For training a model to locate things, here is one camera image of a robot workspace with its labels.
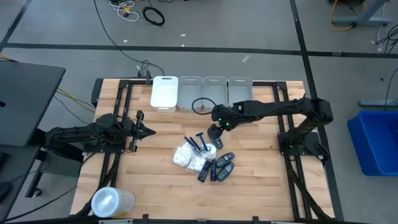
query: black floor stripe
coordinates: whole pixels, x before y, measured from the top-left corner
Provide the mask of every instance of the black floor stripe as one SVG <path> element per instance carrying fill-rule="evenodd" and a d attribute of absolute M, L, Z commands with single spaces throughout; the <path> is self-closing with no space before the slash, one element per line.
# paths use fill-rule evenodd
<path fill-rule="evenodd" d="M 58 49 L 58 50 L 117 50 L 113 45 L 70 45 L 70 44 L 20 44 L 6 43 L 4 48 L 20 49 Z M 271 55 L 301 55 L 301 50 L 274 50 L 225 47 L 154 47 L 154 46 L 119 46 L 122 50 L 150 52 L 209 52 L 209 53 L 245 53 Z M 344 58 L 398 58 L 398 54 L 354 53 L 354 52 L 317 52 L 307 51 L 308 57 L 344 57 Z"/>
<path fill-rule="evenodd" d="M 68 45 L 68 44 L 17 44 L 8 43 L 7 48 L 22 49 L 67 49 L 67 50 L 118 50 L 113 45 Z M 245 53 L 301 55 L 299 50 L 273 50 L 223 47 L 156 47 L 156 46 L 118 46 L 121 50 L 156 51 L 156 52 L 214 52 L 214 53 Z"/>
<path fill-rule="evenodd" d="M 0 43 L 0 52 L 2 52 L 3 48 L 5 48 L 5 45 L 7 44 L 8 40 L 10 39 L 12 33 L 15 31 L 17 28 L 17 25 L 19 21 L 21 21 L 22 16 L 24 16 L 28 6 L 31 4 L 32 0 L 27 0 L 22 7 L 22 9 L 19 11 L 17 17 L 15 18 L 14 22 L 11 24 L 10 28 L 8 28 L 6 35 L 4 36 L 3 40 Z"/>
<path fill-rule="evenodd" d="M 315 81 L 312 75 L 310 60 L 308 57 L 307 48 L 305 46 L 303 30 L 301 28 L 299 12 L 297 10 L 297 5 L 295 0 L 290 0 L 290 7 L 292 8 L 294 24 L 296 28 L 298 42 L 300 44 L 300 49 L 302 52 L 303 64 L 304 64 L 305 74 L 307 76 L 307 82 L 308 82 L 308 87 L 310 89 L 310 94 L 312 98 L 317 98 L 318 97 L 317 89 L 315 88 Z M 329 148 L 325 127 L 319 126 L 318 133 L 320 136 L 321 143 L 327 148 Z M 332 200 L 332 206 L 333 206 L 333 211 L 335 213 L 335 217 L 339 220 L 344 220 L 343 209 L 341 207 L 340 196 L 338 194 L 337 183 L 336 183 L 336 178 L 331 158 L 329 158 L 328 162 L 325 163 L 325 170 L 326 170 L 326 178 L 329 186 L 329 192 Z"/>
<path fill-rule="evenodd" d="M 353 53 L 353 52 L 316 52 L 308 51 L 308 56 L 351 57 L 351 58 L 398 58 L 398 54 Z"/>

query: wooden table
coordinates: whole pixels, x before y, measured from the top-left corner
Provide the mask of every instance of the wooden table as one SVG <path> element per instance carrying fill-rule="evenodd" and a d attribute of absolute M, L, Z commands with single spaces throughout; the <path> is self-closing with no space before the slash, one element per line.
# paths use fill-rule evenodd
<path fill-rule="evenodd" d="M 118 79 L 104 80 L 95 118 L 113 112 L 118 83 Z M 290 99 L 301 98 L 305 92 L 302 82 L 287 82 L 287 86 Z M 218 155 L 235 153 L 235 168 L 224 182 L 210 182 L 208 177 L 203 184 L 197 180 L 198 174 L 172 164 L 171 160 L 174 148 L 183 142 L 184 136 L 206 133 L 213 123 L 210 115 L 157 113 L 150 106 L 151 91 L 152 85 L 134 85 L 132 89 L 129 116 L 135 118 L 136 111 L 142 110 L 144 124 L 157 134 L 139 141 L 137 152 L 126 150 L 121 157 L 116 187 L 131 191 L 136 198 L 133 211 L 121 218 L 149 214 L 150 219 L 252 220 L 258 216 L 260 220 L 293 220 L 285 161 L 276 135 L 276 116 L 224 132 L 224 148 Z M 253 93 L 255 100 L 274 101 L 271 87 L 255 86 Z M 294 115 L 295 125 L 304 118 Z M 81 169 L 71 213 L 79 211 L 97 188 L 103 156 L 96 154 Z M 302 156 L 302 164 L 308 191 L 325 213 L 334 216 L 321 162 Z M 296 191 L 304 217 L 302 197 L 297 188 Z"/>

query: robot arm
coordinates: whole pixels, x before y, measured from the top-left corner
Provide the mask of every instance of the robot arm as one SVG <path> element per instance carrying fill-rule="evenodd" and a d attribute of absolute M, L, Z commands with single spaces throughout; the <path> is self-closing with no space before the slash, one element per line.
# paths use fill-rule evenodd
<path fill-rule="evenodd" d="M 302 114 L 307 118 L 298 127 L 289 130 L 289 140 L 297 144 L 314 128 L 333 121 L 329 102 L 321 99 L 311 100 L 303 96 L 299 100 L 278 103 L 262 103 L 246 100 L 233 104 L 232 108 L 216 105 L 211 112 L 211 119 L 219 126 L 213 125 L 208 130 L 211 139 L 218 139 L 223 131 L 230 131 L 240 124 L 259 121 L 266 116 Z"/>
<path fill-rule="evenodd" d="M 123 152 L 127 137 L 132 137 L 129 149 L 133 152 L 137 150 L 136 142 L 145 137 L 151 136 L 156 132 L 145 127 L 142 123 L 144 113 L 137 112 L 137 121 L 130 118 L 118 121 L 115 115 L 104 114 L 91 123 L 83 127 L 74 128 L 53 128 L 45 135 L 44 147 L 51 150 L 62 147 L 73 142 L 85 145 L 86 152 Z"/>
<path fill-rule="evenodd" d="M 321 99 L 311 100 L 305 96 L 299 100 L 283 101 L 278 103 L 261 103 L 260 101 L 247 100 L 233 104 L 232 108 L 216 105 L 211 112 L 211 119 L 218 122 L 218 126 L 212 124 L 208 129 L 210 139 L 214 144 L 221 142 L 223 131 L 230 131 L 240 124 L 259 121 L 266 116 L 287 114 L 303 114 L 307 118 L 295 128 L 286 133 L 278 133 L 279 148 L 287 161 L 287 173 L 307 199 L 312 210 L 319 219 L 331 219 L 317 205 L 309 194 L 292 166 L 290 156 L 299 154 L 311 154 L 319 160 L 328 159 L 328 151 L 319 143 L 318 136 L 311 131 L 321 124 L 333 121 L 333 115 L 329 102 Z"/>

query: gray floor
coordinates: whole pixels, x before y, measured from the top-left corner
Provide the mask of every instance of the gray floor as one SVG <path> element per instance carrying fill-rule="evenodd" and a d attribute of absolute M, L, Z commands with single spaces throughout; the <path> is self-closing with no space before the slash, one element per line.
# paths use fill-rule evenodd
<path fill-rule="evenodd" d="M 117 17 L 107 1 L 97 0 L 104 24 L 117 44 L 181 47 L 236 47 L 299 50 L 292 12 L 288 0 L 175 0 L 161 4 L 153 0 L 165 17 L 163 27 L 148 24 L 143 18 L 129 23 Z M 358 27 L 348 32 L 330 29 L 331 6 L 324 1 L 296 0 L 308 50 L 332 52 L 378 52 L 371 43 L 378 27 Z M 0 0 L 0 39 L 7 32 L 24 1 Z M 138 2 L 138 9 L 147 2 Z M 398 21 L 398 3 L 388 3 L 385 16 Z M 353 14 L 344 4 L 336 15 Z M 389 27 L 382 29 L 384 37 Z M 9 43 L 111 45 L 100 26 L 93 1 L 34 0 Z M 4 54 L 21 62 L 65 67 L 61 87 L 81 100 L 90 100 L 91 89 L 99 77 L 132 77 L 137 73 L 135 62 L 113 50 L 49 50 L 10 49 Z M 262 80 L 302 80 L 308 84 L 301 56 L 197 53 L 197 52 L 126 52 L 132 57 L 148 59 L 160 65 L 166 75 L 245 76 Z M 396 59 L 310 57 L 319 97 L 332 105 L 334 122 L 326 126 L 336 181 L 345 220 L 367 223 L 395 223 L 398 201 L 398 178 L 366 177 L 362 174 L 346 127 L 361 109 L 362 98 L 384 98 L 388 79 Z M 153 75 L 160 75 L 155 68 Z M 392 83 L 391 98 L 398 97 Z M 72 101 L 60 99 L 79 117 L 90 122 L 93 115 Z M 53 100 L 40 123 L 49 130 L 55 126 L 79 126 L 82 123 Z M 24 186 L 10 217 L 24 213 L 55 198 L 73 187 L 77 178 L 45 174 L 39 187 L 43 195 L 24 198 Z M 17 221 L 65 217 L 69 214 L 73 192 L 51 206 Z"/>

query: blue plastic container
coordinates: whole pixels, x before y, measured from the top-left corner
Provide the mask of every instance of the blue plastic container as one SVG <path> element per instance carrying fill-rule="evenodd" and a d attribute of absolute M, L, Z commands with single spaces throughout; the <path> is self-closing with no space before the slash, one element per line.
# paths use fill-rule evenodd
<path fill-rule="evenodd" d="M 398 176 L 398 111 L 361 111 L 348 129 L 365 175 Z"/>

